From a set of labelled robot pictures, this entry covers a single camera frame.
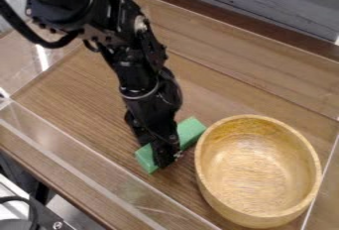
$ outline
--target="bowl rim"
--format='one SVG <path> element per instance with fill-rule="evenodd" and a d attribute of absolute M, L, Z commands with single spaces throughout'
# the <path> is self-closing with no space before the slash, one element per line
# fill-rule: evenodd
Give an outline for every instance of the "bowl rim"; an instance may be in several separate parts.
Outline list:
<path fill-rule="evenodd" d="M 274 124 L 282 126 L 286 130 L 288 130 L 303 142 L 304 147 L 307 148 L 310 154 L 311 154 L 311 158 L 312 158 L 312 162 L 315 165 L 315 181 L 312 184 L 312 188 L 310 190 L 310 192 L 307 193 L 306 197 L 300 200 L 300 202 L 298 204 L 295 204 L 292 207 L 278 211 L 278 212 L 260 212 L 260 213 L 246 213 L 238 209 L 235 209 L 232 206 L 230 206 L 227 203 L 222 202 L 218 195 L 211 191 L 208 185 L 207 185 L 207 181 L 206 181 L 206 177 L 203 175 L 203 168 L 202 168 L 202 164 L 200 164 L 200 158 L 202 158 L 202 149 L 203 149 L 203 144 L 206 141 L 206 138 L 208 137 L 208 135 L 211 134 L 211 132 L 224 123 L 238 120 L 238 119 L 259 119 L 259 120 L 264 120 L 268 122 L 272 122 Z M 259 217 L 259 218 L 275 218 L 275 217 L 282 217 L 282 216 L 287 216 L 291 215 L 296 212 L 299 212 L 300 210 L 303 210 L 310 203 L 312 202 L 312 200 L 316 197 L 318 191 L 319 191 L 319 187 L 320 187 L 320 183 L 322 183 L 322 166 L 320 166 L 320 161 L 319 161 L 319 157 L 318 154 L 312 148 L 311 143 L 307 141 L 307 139 L 303 137 L 303 135 L 291 127 L 288 126 L 286 123 L 283 123 L 282 121 L 278 121 L 276 119 L 267 117 L 267 116 L 260 116 L 260 115 L 254 115 L 254 114 L 246 114 L 246 115 L 236 115 L 236 116 L 231 116 L 227 117 L 224 119 L 222 119 L 220 121 L 218 121 L 204 132 L 203 136 L 199 139 L 198 142 L 198 146 L 196 146 L 196 151 L 195 151 L 195 168 L 196 168 L 196 175 L 198 178 L 200 180 L 202 185 L 204 186 L 204 188 L 208 190 L 208 192 L 214 195 L 214 198 L 223 203 L 223 205 L 228 208 L 231 208 L 235 212 L 240 213 L 242 215 L 247 215 L 247 216 L 252 216 L 252 217 Z"/>

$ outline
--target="cable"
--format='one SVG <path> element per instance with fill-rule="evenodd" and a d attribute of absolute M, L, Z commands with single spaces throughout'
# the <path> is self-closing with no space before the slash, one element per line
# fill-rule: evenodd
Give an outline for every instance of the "cable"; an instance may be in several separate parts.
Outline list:
<path fill-rule="evenodd" d="M 23 37 L 33 44 L 41 45 L 47 49 L 57 49 L 64 47 L 79 35 L 77 31 L 69 32 L 57 41 L 47 42 L 27 26 L 20 16 L 13 11 L 5 0 L 0 0 L 0 15 L 4 17 L 9 25 L 23 35 Z"/>
<path fill-rule="evenodd" d="M 39 213 L 37 213 L 36 205 L 33 204 L 33 202 L 31 200 L 25 199 L 21 196 L 13 195 L 13 196 L 0 197 L 0 204 L 12 202 L 12 201 L 21 201 L 29 205 L 29 208 L 31 208 L 32 214 L 33 214 L 32 225 L 31 225 L 29 230 L 37 230 Z"/>

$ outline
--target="wooden bowl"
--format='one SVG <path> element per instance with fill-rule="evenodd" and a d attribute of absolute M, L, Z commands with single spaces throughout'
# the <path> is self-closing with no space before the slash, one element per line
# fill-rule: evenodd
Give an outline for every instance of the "wooden bowl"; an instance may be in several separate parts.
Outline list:
<path fill-rule="evenodd" d="M 231 221 L 276 227 L 306 210 L 320 185 L 320 163 L 304 137 L 255 115 L 227 118 L 202 136 L 195 154 L 204 198 Z"/>

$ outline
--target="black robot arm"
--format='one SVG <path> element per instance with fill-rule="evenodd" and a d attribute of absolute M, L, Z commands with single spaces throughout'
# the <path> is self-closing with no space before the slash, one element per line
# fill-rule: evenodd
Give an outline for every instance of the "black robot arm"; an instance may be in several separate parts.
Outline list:
<path fill-rule="evenodd" d="M 25 11 L 43 29 L 64 35 L 55 43 L 44 41 L 0 0 L 3 17 L 31 42 L 52 49 L 80 38 L 101 53 L 119 78 L 124 120 L 139 144 L 151 143 L 155 164 L 166 168 L 180 155 L 175 113 L 182 91 L 140 7 L 132 0 L 28 0 Z"/>

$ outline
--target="green block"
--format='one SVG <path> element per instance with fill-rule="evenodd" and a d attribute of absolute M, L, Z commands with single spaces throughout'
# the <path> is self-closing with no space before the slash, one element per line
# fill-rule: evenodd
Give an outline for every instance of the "green block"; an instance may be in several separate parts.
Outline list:
<path fill-rule="evenodd" d="M 207 127 L 195 117 L 191 117 L 179 123 L 178 134 L 180 138 L 182 151 L 186 151 L 198 142 L 206 130 Z M 154 173 L 159 169 L 154 164 L 152 148 L 150 144 L 135 152 L 135 157 L 148 173 Z"/>

